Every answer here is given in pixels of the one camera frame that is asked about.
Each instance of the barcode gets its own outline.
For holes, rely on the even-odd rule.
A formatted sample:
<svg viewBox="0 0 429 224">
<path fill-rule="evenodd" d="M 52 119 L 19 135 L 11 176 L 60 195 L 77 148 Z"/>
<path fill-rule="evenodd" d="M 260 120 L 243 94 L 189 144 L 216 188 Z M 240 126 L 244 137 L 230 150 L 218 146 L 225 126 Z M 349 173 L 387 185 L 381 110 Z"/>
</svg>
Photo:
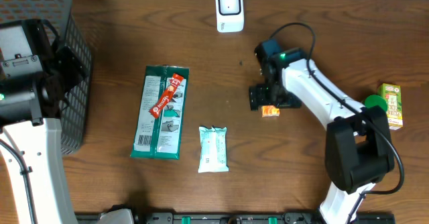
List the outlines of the barcode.
<svg viewBox="0 0 429 224">
<path fill-rule="evenodd" d="M 139 141 L 137 142 L 137 145 L 141 146 L 150 146 L 150 142 L 152 141 L 152 136 L 150 135 L 140 135 Z"/>
</svg>

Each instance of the red label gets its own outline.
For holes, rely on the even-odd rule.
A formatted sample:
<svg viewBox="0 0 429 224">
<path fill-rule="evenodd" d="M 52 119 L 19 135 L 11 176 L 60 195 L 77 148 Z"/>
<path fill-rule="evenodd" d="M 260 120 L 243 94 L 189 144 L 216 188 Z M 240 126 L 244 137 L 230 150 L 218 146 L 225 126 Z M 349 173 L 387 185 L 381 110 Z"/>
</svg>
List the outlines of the red label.
<svg viewBox="0 0 429 224">
<path fill-rule="evenodd" d="M 161 110 L 170 102 L 173 98 L 174 93 L 179 87 L 180 83 L 183 81 L 183 76 L 180 76 L 176 73 L 173 74 L 173 78 L 170 80 L 170 85 L 162 93 L 158 102 L 153 106 L 149 112 L 157 119 L 160 117 Z"/>
</svg>

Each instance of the green package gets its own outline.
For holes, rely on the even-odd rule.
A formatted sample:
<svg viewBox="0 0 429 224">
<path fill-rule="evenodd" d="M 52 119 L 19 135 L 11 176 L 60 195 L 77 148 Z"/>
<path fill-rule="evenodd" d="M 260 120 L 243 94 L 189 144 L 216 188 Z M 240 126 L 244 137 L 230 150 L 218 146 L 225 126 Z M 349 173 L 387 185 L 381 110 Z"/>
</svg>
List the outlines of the green package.
<svg viewBox="0 0 429 224">
<path fill-rule="evenodd" d="M 160 117 L 155 119 L 149 109 L 157 103 L 174 73 L 183 76 L 184 80 Z M 132 158 L 179 159 L 188 77 L 188 68 L 146 66 Z"/>
</svg>

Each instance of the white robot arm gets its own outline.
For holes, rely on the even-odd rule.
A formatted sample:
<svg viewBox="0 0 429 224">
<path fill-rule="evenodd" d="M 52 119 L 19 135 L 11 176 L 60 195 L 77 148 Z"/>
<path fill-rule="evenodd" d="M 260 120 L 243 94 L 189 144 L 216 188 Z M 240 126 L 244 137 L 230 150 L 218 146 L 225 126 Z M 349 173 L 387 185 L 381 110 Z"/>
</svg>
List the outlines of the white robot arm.
<svg viewBox="0 0 429 224">
<path fill-rule="evenodd" d="M 313 60 L 310 60 L 310 68 L 315 71 L 314 73 L 325 86 L 337 96 L 341 96 L 350 106 L 359 112 L 365 107 L 362 103 L 352 100 L 330 82 L 317 69 Z M 308 76 L 306 59 L 290 63 L 288 67 L 282 69 L 282 76 L 282 83 L 287 92 L 295 94 L 317 117 L 325 129 L 337 117 L 347 118 L 354 115 L 327 93 L 314 78 Z M 349 213 L 359 199 L 359 194 L 364 190 L 371 190 L 374 186 L 375 183 L 369 183 L 359 187 L 356 192 L 348 194 L 331 183 L 328 196 L 319 208 L 326 224 L 346 223 Z M 354 219 L 356 219 L 356 212 L 353 213 L 351 221 Z"/>
<path fill-rule="evenodd" d="M 81 63 L 61 58 L 73 56 L 68 48 L 51 49 L 37 19 L 0 25 L 0 49 L 0 152 L 19 222 L 77 224 L 60 151 L 59 101 L 85 77 Z M 133 216 L 113 211 L 99 223 L 132 224 Z"/>
</svg>

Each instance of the white wall device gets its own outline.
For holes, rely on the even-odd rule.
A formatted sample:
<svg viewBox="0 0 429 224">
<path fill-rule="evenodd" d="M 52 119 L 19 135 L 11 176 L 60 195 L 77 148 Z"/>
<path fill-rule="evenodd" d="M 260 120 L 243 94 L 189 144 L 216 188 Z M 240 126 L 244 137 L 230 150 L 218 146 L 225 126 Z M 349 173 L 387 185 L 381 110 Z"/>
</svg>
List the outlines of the white wall device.
<svg viewBox="0 0 429 224">
<path fill-rule="evenodd" d="M 240 32 L 244 27 L 243 0 L 216 0 L 217 31 Z"/>
</svg>

